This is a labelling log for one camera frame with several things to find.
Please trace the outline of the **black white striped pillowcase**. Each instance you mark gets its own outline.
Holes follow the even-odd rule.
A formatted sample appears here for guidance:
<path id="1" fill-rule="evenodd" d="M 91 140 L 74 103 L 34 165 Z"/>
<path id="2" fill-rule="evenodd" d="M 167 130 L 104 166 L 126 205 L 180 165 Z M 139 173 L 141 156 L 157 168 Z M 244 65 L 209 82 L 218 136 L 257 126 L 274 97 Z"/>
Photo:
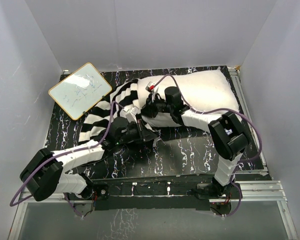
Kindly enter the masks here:
<path id="1" fill-rule="evenodd" d="M 84 144 L 97 136 L 102 136 L 109 124 L 110 115 L 112 118 L 125 117 L 121 107 L 130 109 L 132 107 L 142 108 L 141 99 L 146 98 L 147 91 L 138 90 L 140 78 L 127 81 L 118 85 L 105 99 L 99 101 L 85 118 L 78 138 L 78 144 Z"/>

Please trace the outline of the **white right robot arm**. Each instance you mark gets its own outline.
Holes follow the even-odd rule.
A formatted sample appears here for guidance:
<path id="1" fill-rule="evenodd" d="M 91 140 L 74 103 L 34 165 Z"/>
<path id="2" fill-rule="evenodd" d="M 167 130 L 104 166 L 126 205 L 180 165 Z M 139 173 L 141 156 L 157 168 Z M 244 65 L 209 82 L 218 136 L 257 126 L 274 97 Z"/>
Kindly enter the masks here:
<path id="1" fill-rule="evenodd" d="M 203 114 L 191 110 L 182 100 L 178 87 L 164 90 L 165 98 L 155 92 L 152 84 L 146 87 L 149 95 L 141 109 L 144 120 L 153 127 L 172 127 L 173 124 L 209 132 L 219 160 L 212 179 L 213 194 L 223 199 L 231 192 L 235 169 L 245 148 L 250 144 L 249 136 L 236 114 Z"/>

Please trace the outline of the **white pillow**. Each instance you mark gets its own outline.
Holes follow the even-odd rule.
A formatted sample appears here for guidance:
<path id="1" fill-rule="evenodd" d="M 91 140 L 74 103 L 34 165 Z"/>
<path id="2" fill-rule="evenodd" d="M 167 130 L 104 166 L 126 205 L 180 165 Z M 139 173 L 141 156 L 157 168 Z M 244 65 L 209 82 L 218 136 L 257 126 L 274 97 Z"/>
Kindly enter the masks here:
<path id="1" fill-rule="evenodd" d="M 186 75 L 150 76 L 141 78 L 137 83 L 139 108 L 146 104 L 149 92 L 146 90 L 148 83 L 157 83 L 158 93 L 165 98 L 167 87 L 179 86 L 185 100 L 196 110 L 208 112 L 219 108 L 239 110 L 239 104 L 235 94 L 225 77 L 219 70 L 198 71 Z"/>

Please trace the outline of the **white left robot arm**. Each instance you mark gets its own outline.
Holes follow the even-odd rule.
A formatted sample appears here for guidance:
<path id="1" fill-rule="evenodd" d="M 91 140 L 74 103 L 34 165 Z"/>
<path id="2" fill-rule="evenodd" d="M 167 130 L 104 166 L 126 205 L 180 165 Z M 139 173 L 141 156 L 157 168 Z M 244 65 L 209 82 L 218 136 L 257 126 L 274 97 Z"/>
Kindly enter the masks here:
<path id="1" fill-rule="evenodd" d="M 93 195 L 94 184 L 83 173 L 69 174 L 70 170 L 103 160 L 117 146 L 141 145 L 157 136 L 143 120 L 129 122 L 116 117 L 109 128 L 81 145 L 59 151 L 40 149 L 19 178 L 37 202 L 54 193 L 75 194 L 87 200 Z"/>

